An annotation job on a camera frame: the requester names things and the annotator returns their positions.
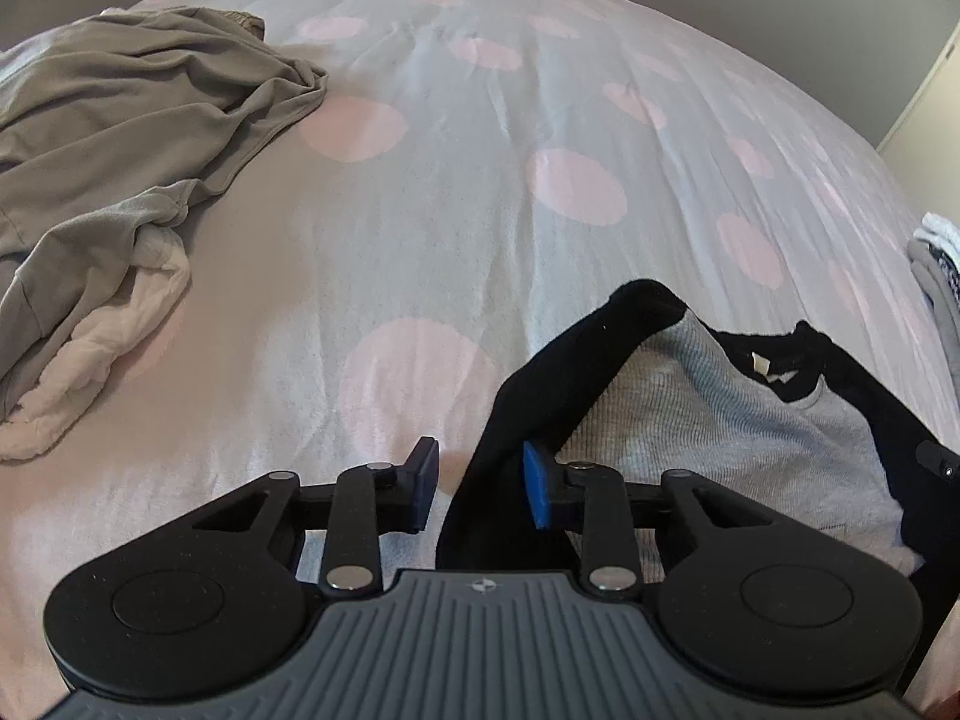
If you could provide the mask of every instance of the raglan shirt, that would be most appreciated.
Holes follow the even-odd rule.
[[[784,336],[723,333],[658,282],[621,287],[501,386],[438,568],[576,572],[568,536],[534,527],[525,440],[628,482],[696,471],[908,575],[923,632],[901,685],[960,592],[960,491],[916,460],[935,437],[806,322]],[[645,581],[662,579],[653,534],[637,541]]]

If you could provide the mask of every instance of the polka dot bed sheet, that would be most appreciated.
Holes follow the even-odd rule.
[[[960,447],[916,216],[867,143],[736,50],[624,0],[140,7],[178,4],[261,16],[329,94],[191,211],[179,305],[58,446],[5,469],[7,720],[64,692],[40,623],[62,575],[268,470],[331,482],[438,437],[428,532],[382,539],[388,573],[431,565],[500,383],[629,279],[731,331],[808,319]]]

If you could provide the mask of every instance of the black device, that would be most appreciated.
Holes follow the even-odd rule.
[[[378,536],[426,524],[428,437],[335,485],[274,471],[56,586],[43,623],[73,692],[47,716],[916,717],[893,692],[922,622],[898,572],[691,471],[628,484],[523,453],[536,526],[581,535],[577,576],[405,569],[384,590]],[[307,530],[326,531],[316,581],[295,576]]]

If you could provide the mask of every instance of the gray plastic cover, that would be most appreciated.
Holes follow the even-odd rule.
[[[378,598],[330,605],[272,672],[186,704],[83,691],[48,720],[627,720],[916,718],[878,693],[780,707],[723,692],[677,661],[644,614],[563,574],[408,570]]]

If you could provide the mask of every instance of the silver screw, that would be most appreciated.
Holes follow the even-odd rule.
[[[486,595],[487,593],[493,592],[494,590],[496,590],[496,582],[493,581],[492,579],[487,579],[487,577],[482,577],[481,579],[478,579],[477,581],[474,581],[473,583],[471,583],[470,589],[476,590],[478,593],[481,593],[482,595]]]
[[[598,590],[625,590],[637,582],[637,575],[620,565],[601,565],[590,572],[590,584]]]
[[[326,583],[335,590],[359,590],[372,581],[373,571],[363,565],[338,565],[326,572]]]

